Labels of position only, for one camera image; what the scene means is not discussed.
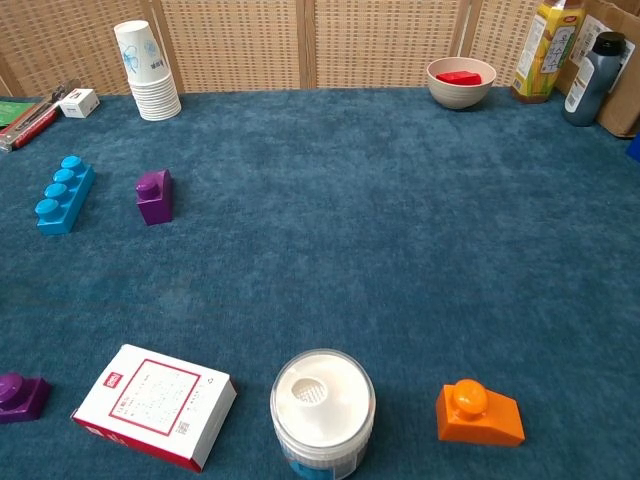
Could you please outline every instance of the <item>blue lego brick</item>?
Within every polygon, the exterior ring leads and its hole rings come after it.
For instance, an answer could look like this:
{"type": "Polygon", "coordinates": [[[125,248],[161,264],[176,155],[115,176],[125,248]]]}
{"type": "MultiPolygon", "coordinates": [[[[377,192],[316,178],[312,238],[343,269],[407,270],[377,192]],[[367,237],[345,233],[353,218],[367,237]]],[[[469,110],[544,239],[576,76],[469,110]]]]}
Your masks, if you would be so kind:
{"type": "Polygon", "coordinates": [[[631,145],[627,149],[627,155],[640,162],[640,133],[633,139],[631,145]]]}
{"type": "Polygon", "coordinates": [[[43,235],[60,235],[71,232],[78,212],[93,185],[96,174],[91,165],[85,165],[79,157],[62,160],[62,167],[53,174],[53,181],[44,190],[44,200],[36,205],[38,229],[43,235]]]}

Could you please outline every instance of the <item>green book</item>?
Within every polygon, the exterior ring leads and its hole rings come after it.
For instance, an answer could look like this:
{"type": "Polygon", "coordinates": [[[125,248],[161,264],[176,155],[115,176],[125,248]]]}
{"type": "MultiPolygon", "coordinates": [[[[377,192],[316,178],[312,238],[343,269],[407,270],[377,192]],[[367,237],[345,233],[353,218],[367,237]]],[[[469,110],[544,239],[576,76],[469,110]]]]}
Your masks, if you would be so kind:
{"type": "Polygon", "coordinates": [[[0,101],[0,127],[6,127],[35,103],[0,101]]]}

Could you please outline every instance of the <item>yellow bottle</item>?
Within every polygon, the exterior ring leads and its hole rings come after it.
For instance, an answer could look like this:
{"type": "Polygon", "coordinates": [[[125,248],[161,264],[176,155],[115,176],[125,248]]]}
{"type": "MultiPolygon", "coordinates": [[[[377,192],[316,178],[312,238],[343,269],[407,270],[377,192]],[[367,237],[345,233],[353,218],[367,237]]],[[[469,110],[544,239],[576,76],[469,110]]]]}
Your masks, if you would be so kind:
{"type": "Polygon", "coordinates": [[[516,98],[547,101],[584,15],[583,0],[544,0],[538,6],[511,86],[516,98]]]}

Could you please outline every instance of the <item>bottle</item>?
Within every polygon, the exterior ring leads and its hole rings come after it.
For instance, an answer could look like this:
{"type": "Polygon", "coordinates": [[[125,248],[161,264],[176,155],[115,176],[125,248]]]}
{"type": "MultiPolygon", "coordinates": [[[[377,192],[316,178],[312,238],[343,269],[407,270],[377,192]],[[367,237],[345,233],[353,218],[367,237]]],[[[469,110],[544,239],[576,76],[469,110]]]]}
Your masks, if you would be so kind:
{"type": "Polygon", "coordinates": [[[518,100],[547,101],[584,15],[583,0],[544,0],[538,6],[511,86],[518,100]]]}
{"type": "Polygon", "coordinates": [[[580,63],[580,69],[564,101],[564,118],[577,127],[591,125],[620,71],[624,35],[603,32],[580,63]]]}

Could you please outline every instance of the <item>black cap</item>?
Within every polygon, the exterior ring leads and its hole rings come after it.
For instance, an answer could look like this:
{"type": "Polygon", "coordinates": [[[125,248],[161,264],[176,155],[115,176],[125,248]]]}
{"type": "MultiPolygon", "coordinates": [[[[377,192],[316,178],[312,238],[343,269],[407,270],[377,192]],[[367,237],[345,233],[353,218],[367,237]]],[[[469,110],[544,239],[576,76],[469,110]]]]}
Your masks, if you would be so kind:
{"type": "Polygon", "coordinates": [[[616,57],[624,50],[624,35],[618,32],[602,32],[593,45],[593,53],[605,57],[616,57]]]}

